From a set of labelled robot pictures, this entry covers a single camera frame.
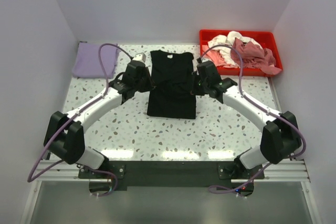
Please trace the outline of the black t shirt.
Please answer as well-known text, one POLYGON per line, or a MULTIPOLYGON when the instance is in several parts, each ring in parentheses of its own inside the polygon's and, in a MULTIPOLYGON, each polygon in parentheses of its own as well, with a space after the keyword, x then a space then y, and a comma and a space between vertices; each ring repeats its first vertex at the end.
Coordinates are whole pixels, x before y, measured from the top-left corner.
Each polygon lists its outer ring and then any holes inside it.
POLYGON ((151 77, 147 115, 173 119, 196 118, 196 96, 192 94, 193 54, 151 51, 151 77))

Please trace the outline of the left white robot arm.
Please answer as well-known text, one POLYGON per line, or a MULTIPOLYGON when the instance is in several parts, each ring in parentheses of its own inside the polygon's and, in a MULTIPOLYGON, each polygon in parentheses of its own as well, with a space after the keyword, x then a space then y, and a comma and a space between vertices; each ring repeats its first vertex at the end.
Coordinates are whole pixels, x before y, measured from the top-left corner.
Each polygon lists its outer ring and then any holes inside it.
POLYGON ((44 147, 67 164, 90 168, 97 178, 109 171, 109 159, 93 148, 86 147, 85 132, 101 117, 134 97, 136 92, 153 88, 144 60, 128 63, 122 79, 108 82, 97 96, 67 113, 55 112, 49 121, 44 147))

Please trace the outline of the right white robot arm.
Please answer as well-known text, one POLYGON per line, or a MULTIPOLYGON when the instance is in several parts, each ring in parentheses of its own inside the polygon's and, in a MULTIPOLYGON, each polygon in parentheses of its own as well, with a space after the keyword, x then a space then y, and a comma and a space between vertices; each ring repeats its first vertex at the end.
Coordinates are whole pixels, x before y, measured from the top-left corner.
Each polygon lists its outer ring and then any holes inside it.
POLYGON ((258 146, 244 151, 234 159, 232 171, 237 177, 246 178, 253 168, 266 162, 278 164, 301 148, 302 138, 294 114, 274 110, 243 91, 241 82, 221 78, 211 61, 197 65, 193 80, 195 95, 207 94, 235 109, 262 133, 258 146))

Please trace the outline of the salmon pink t shirt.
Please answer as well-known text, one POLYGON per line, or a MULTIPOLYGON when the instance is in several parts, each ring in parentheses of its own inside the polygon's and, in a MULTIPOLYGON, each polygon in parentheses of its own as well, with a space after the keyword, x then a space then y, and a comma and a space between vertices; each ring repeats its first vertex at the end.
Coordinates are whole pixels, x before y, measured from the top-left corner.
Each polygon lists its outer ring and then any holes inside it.
POLYGON ((223 56, 216 50, 208 51, 203 57, 202 61, 210 60, 216 67, 229 68, 230 64, 223 58, 223 56))

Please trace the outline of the white crumpled t shirt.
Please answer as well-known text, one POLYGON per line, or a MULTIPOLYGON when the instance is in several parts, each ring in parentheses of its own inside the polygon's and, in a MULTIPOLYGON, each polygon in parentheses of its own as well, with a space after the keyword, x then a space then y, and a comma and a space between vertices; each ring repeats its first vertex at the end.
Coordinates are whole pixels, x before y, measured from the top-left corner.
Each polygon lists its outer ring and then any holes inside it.
MULTIPOLYGON (((254 45, 259 46, 262 48, 262 46, 255 41, 253 38, 245 37, 241 33, 237 31, 230 31, 227 36, 225 35, 218 35, 214 37, 212 40, 210 40, 207 45, 208 47, 216 46, 216 45, 230 45, 233 46, 235 39, 238 38, 243 42, 243 44, 247 44, 248 42, 252 42, 254 45)), ((227 47, 216 47, 213 50, 218 51, 223 58, 230 64, 229 68, 237 68, 238 65, 234 62, 234 60, 230 56, 230 49, 227 47)))

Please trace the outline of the folded lavender t shirt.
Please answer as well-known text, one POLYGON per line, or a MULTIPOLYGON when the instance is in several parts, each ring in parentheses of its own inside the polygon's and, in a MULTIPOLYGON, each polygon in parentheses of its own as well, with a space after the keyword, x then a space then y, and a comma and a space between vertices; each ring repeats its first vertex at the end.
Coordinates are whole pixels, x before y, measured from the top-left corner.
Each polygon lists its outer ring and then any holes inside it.
MULTIPOLYGON (((104 78, 98 57, 100 45, 80 42, 72 76, 76 78, 104 78)), ((112 78, 117 65, 119 51, 112 46, 101 49, 101 60, 108 78, 112 78)))

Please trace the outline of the dusty rose crumpled t shirt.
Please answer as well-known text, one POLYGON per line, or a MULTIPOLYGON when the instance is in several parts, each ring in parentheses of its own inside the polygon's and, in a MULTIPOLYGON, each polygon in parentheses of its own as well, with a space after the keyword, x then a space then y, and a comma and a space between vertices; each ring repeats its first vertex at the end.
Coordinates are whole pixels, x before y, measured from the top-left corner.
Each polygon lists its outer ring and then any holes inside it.
POLYGON ((276 67, 276 58, 272 51, 268 48, 261 48, 251 41, 244 43, 235 38, 230 57, 239 67, 260 69, 263 73, 270 75, 282 72, 280 68, 276 67))

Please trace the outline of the red plastic bin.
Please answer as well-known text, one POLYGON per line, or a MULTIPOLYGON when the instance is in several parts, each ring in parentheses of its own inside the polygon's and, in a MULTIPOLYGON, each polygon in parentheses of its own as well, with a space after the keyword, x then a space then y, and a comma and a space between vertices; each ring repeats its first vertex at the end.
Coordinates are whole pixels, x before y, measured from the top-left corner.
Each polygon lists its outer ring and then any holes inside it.
MULTIPOLYGON (((209 30, 209 29, 202 29, 199 31, 199 41, 200 41, 200 55, 201 58, 210 50, 216 48, 216 47, 227 47, 230 50, 233 49, 230 45, 216 45, 212 47, 208 47, 207 43, 212 40, 214 37, 218 35, 225 35, 227 36, 229 30, 209 30)), ((266 31, 238 31, 245 37, 253 38, 255 41, 257 41, 262 48, 268 48, 272 51, 273 56, 276 58, 276 67, 283 70, 282 63, 280 60, 280 56, 278 53, 277 45, 274 39, 274 36, 271 32, 266 31)), ((260 69, 253 69, 253 68, 243 68, 238 67, 237 68, 224 68, 224 67, 217 67, 218 73, 220 75, 225 76, 238 76, 240 70, 243 71, 243 76, 262 76, 262 77, 273 77, 275 75, 265 74, 260 69)))

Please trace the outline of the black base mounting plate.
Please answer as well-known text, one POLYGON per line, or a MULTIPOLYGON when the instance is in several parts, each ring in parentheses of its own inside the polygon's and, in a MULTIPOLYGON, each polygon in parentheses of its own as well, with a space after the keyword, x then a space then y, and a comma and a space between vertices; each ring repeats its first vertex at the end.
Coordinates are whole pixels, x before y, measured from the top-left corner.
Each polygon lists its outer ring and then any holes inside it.
POLYGON ((209 187, 233 189, 237 179, 263 179, 261 165, 240 169, 232 161, 109 161, 98 171, 77 165, 78 177, 91 193, 126 191, 129 187, 209 187))

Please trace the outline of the aluminium extrusion rail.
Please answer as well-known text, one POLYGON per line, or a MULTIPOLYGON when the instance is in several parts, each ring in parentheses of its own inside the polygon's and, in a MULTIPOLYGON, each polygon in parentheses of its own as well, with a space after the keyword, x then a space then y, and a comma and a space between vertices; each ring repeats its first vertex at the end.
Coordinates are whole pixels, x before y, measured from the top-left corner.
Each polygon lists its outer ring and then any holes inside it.
MULTIPOLYGON (((132 150, 116 150, 112 151, 112 154, 117 154, 112 159, 113 162, 121 161, 126 164, 132 161, 132 154, 135 152, 132 150)), ((149 162, 174 162, 179 161, 195 162, 200 164, 201 162, 210 161, 216 163, 229 162, 234 159, 234 152, 229 151, 208 151, 205 154, 199 154, 189 151, 164 151, 160 156, 154 155, 148 161, 149 162)), ((37 181, 72 181, 79 179, 79 168, 76 164, 66 164, 65 162, 59 163, 54 167, 48 169, 47 167, 55 163, 56 160, 42 160, 36 172, 40 173, 46 170, 40 175, 37 181)), ((264 170, 264 176, 266 182, 308 182, 309 175, 304 161, 290 161, 283 160, 277 165, 271 164, 264 170)))

